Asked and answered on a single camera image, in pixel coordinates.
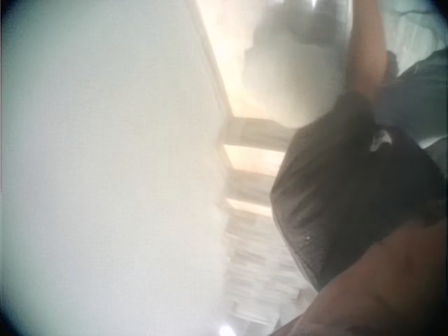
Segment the light fixture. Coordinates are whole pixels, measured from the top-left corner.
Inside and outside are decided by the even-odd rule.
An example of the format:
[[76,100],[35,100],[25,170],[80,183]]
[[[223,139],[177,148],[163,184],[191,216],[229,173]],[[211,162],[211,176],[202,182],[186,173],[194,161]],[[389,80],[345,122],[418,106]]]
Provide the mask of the light fixture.
[[219,335],[220,336],[237,336],[237,334],[235,334],[235,331],[233,331],[233,329],[229,325],[223,325],[219,329]]

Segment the white wall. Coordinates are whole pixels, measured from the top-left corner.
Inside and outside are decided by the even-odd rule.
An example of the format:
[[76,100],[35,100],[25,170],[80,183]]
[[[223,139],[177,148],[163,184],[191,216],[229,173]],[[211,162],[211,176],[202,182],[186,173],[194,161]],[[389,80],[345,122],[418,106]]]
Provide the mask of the white wall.
[[223,113],[185,4],[28,1],[6,24],[2,304],[33,336],[199,335]]

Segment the person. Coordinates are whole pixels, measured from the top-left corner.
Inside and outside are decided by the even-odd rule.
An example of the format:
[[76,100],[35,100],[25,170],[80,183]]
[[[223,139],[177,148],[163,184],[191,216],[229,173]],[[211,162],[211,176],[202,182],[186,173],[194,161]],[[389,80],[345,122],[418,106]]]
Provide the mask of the person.
[[[433,335],[446,307],[446,172],[421,142],[446,139],[447,50],[388,87],[386,63],[377,1],[353,1],[346,92],[297,131],[271,191],[319,291],[285,335]],[[422,216],[429,204],[437,220]]]

